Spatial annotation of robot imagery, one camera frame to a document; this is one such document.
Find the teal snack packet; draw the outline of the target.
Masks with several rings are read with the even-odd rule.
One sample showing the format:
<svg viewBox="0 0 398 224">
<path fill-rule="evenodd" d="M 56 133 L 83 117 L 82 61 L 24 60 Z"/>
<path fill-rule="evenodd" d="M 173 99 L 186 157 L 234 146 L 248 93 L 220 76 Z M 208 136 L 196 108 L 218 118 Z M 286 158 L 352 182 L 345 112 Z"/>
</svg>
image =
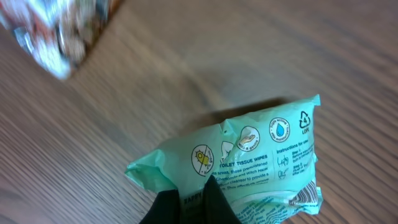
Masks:
<svg viewBox="0 0 398 224">
<path fill-rule="evenodd" d="M 205 223 L 210 178 L 241 223 L 316 215 L 323 197 L 315 177 L 313 112 L 320 103 L 315 95 L 169 139 L 130 163 L 125 174 L 155 193 L 177 190 L 183 223 Z"/>
</svg>

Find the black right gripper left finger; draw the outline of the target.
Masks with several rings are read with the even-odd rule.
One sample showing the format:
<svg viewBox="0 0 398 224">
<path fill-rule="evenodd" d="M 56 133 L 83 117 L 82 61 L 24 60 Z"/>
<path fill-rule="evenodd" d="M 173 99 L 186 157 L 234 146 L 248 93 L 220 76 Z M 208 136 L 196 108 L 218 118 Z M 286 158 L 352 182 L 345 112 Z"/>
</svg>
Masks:
<svg viewBox="0 0 398 224">
<path fill-rule="evenodd" d="M 159 192 L 139 224 L 179 224 L 180 198 L 178 190 Z"/>
</svg>

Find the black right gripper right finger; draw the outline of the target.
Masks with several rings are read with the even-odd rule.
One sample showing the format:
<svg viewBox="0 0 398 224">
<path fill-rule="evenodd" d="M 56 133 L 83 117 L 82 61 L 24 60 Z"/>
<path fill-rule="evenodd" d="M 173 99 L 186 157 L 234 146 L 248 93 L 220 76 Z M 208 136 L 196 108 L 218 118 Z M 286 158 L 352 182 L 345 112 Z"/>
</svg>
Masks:
<svg viewBox="0 0 398 224">
<path fill-rule="evenodd" d="M 203 191 L 203 219 L 206 224 L 241 224 L 213 175 Z"/>
</svg>

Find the brown and white snack bag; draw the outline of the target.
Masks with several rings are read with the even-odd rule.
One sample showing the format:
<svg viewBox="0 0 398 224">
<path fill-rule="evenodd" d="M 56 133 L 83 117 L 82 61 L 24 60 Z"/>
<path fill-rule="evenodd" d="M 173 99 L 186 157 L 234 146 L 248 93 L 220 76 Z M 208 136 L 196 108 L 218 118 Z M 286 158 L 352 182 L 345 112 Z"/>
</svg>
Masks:
<svg viewBox="0 0 398 224">
<path fill-rule="evenodd" d="M 1 24 L 59 80 L 85 60 L 120 0 L 1 0 Z"/>
</svg>

